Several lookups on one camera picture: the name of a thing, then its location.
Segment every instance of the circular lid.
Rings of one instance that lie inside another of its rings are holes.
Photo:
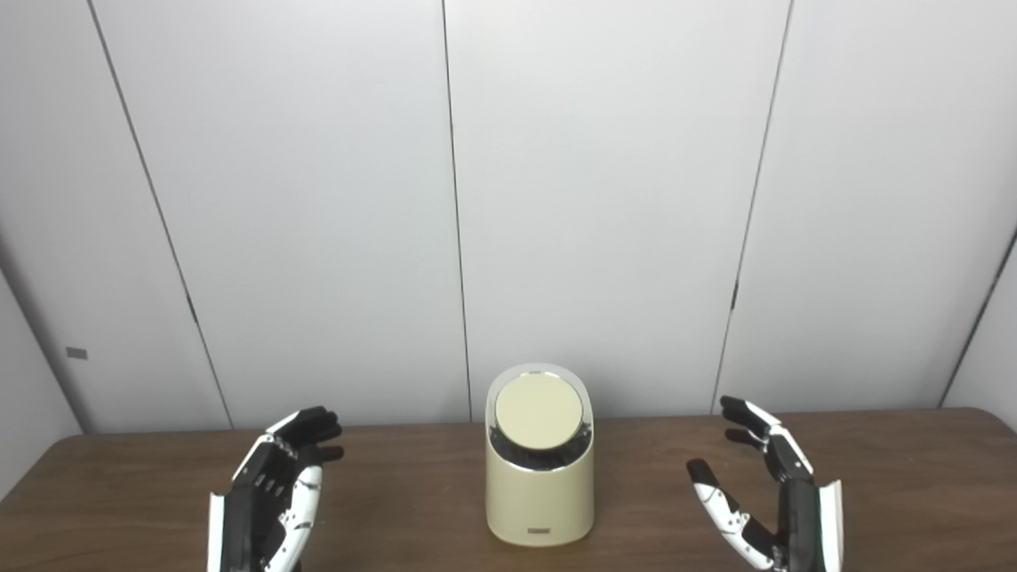
[[[494,416],[517,445],[553,449],[576,435],[583,420],[583,402],[569,382],[557,376],[524,374],[501,388]]]

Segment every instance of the white wall panel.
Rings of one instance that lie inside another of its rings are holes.
[[[228,426],[87,4],[0,2],[0,253],[85,427]]]
[[[1017,221],[1017,3],[799,0],[720,394],[935,406]]]
[[[707,411],[787,2],[445,5],[474,417],[530,361]]]
[[[1017,431],[1017,255],[1012,252],[944,405],[980,407]]]
[[[0,499],[57,441],[81,433],[0,274]]]
[[[96,6],[236,424],[467,419],[440,0]]]

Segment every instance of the robot finger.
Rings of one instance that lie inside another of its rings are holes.
[[[725,395],[720,398],[720,405],[725,419],[747,428],[763,442],[768,439],[771,427],[780,424],[780,419],[743,399]]]

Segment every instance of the black finger segment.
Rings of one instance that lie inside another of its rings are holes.
[[[763,443],[753,438],[752,434],[745,430],[725,430],[724,437],[733,443],[747,445],[758,451],[763,451]]]
[[[300,449],[305,445],[339,437],[342,433],[343,427],[339,424],[336,413],[319,405],[301,409],[290,422],[276,432],[276,436],[294,449]]]
[[[717,475],[713,474],[713,469],[703,459],[689,461],[685,463],[685,468],[689,469],[689,476],[692,477],[693,482],[696,484],[706,484],[720,489],[720,481],[717,480]]]
[[[745,405],[743,399],[724,396],[720,398],[721,414],[732,423],[738,423],[759,437],[766,437],[769,434],[770,425],[761,419],[752,409]]]

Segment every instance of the beige cylindrical device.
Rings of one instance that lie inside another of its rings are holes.
[[[577,540],[593,526],[593,410],[564,367],[527,363],[487,392],[487,525],[526,547]]]

